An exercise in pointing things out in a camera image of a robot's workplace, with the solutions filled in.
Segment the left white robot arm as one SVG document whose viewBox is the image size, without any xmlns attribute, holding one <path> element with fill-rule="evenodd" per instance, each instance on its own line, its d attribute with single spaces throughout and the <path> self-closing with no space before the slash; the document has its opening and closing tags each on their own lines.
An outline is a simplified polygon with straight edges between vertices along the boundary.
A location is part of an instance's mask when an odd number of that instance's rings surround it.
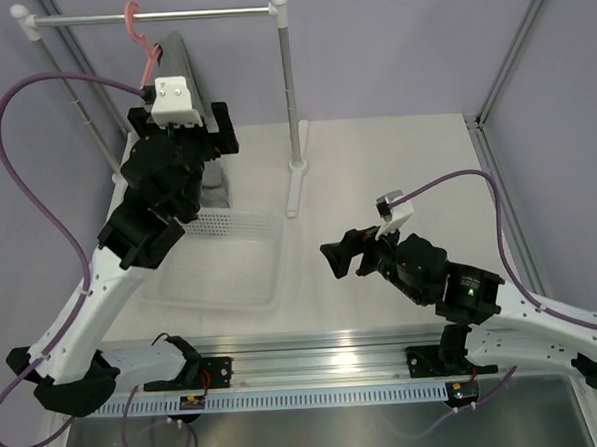
<svg viewBox="0 0 597 447">
<path fill-rule="evenodd" d="M 201 355 L 179 336 L 126 350 L 103 351 L 100 341 L 197 219 L 205 163 L 240 149 L 226 103 L 211 111 L 215 132 L 203 122 L 159 126 L 157 114 L 129 110 L 139 138 L 121 166 L 123 198 L 98 235 L 88 277 L 42 339 L 6 358 L 15 375 L 34 384 L 45 409 L 85 417 L 117 391 L 198 389 L 206 382 Z"/>
</svg>

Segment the pink plastic hanger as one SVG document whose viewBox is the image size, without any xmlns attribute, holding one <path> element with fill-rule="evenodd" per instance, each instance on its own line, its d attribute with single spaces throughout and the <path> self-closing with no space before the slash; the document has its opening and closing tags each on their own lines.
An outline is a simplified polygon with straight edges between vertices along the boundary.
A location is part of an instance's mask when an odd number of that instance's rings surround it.
<svg viewBox="0 0 597 447">
<path fill-rule="evenodd" d="M 142 48 L 144 56 L 146 57 L 146 62 L 144 65 L 144 70 L 142 72 L 142 78 L 140 83 L 140 87 L 144 87 L 145 85 L 150 83 L 150 80 L 153 76 L 152 73 L 154 71 L 154 68 L 158 64 L 158 60 L 161 57 L 162 48 L 158 44 L 152 45 L 144 33 L 137 32 L 135 26 L 135 16 L 140 12 L 140 10 L 141 7 L 137 2 L 129 1 L 124 6 L 123 18 L 129 37 L 131 37 L 132 41 L 137 46 Z"/>
</svg>

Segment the grey t shirt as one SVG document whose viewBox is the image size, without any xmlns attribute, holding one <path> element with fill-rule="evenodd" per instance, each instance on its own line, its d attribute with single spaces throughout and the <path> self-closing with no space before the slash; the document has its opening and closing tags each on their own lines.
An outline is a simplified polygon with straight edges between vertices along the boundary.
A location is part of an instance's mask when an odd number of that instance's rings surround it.
<svg viewBox="0 0 597 447">
<path fill-rule="evenodd" d="M 157 75 L 183 76 L 187 80 L 187 88 L 191 93 L 193 108 L 196 109 L 205 122 L 213 121 L 210 102 L 206 93 L 200 89 L 197 74 L 188 54 L 183 36 L 178 31 L 167 34 L 158 41 L 162 53 L 158 60 Z M 208 208 L 229 208 L 230 188 L 225 169 L 219 159 L 204 163 L 202 176 L 201 206 Z"/>
</svg>

